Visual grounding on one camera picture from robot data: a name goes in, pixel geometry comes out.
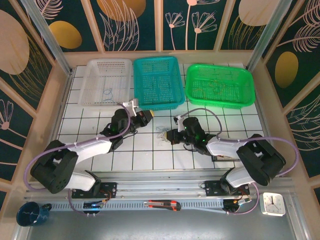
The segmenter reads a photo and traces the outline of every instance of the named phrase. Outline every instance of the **white robotic arm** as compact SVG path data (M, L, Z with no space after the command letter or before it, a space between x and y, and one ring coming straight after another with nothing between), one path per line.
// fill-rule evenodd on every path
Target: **white robotic arm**
M116 110L111 123L96 136L96 139L78 145L52 141L46 151L57 150L39 157L30 171L31 175L53 194L63 189L79 189L94 193L99 191L101 181L92 172L76 170L75 166L94 156L113 152L123 143L123 136L135 133L153 118L153 112L150 110L135 111L138 107L136 99L125 102L123 106L126 109Z
M205 133L196 117L174 117L177 129L167 131L165 137L172 145L192 145L202 155L226 156L240 159L242 167L232 168L221 178L221 187L231 194L238 187L257 182L267 186L286 164L285 159L266 140L221 140ZM254 134L251 138L261 137Z

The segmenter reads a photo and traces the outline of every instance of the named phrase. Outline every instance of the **white clock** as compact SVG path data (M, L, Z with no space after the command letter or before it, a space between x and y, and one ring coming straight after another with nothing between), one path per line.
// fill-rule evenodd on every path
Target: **white clock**
M285 215L286 208L281 194L264 192L260 195L261 212L265 215L281 217Z

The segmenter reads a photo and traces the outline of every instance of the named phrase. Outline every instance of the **plastic basket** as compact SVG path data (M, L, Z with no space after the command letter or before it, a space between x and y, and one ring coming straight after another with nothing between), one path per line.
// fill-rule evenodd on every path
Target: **plastic basket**
M133 62L134 97L143 110L172 110L185 102L178 60L173 56Z
M195 105L240 109L255 102L254 79L243 68L208 64L191 65L185 94Z
M131 71L129 59L90 60L84 72L78 104L83 108L94 108L128 102Z

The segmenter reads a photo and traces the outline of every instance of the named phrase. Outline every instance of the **clock face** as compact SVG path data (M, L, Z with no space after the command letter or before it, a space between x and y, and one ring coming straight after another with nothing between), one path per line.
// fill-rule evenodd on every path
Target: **clock face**
M262 197L264 214L282 216L286 213L284 198L280 194L265 192Z

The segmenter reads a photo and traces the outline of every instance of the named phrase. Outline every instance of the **mug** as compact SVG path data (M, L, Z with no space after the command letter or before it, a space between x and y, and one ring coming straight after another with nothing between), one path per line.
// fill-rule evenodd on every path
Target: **mug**
M22 226L37 226L43 224L49 217L50 203L40 206L34 201L22 205L16 214L16 222Z

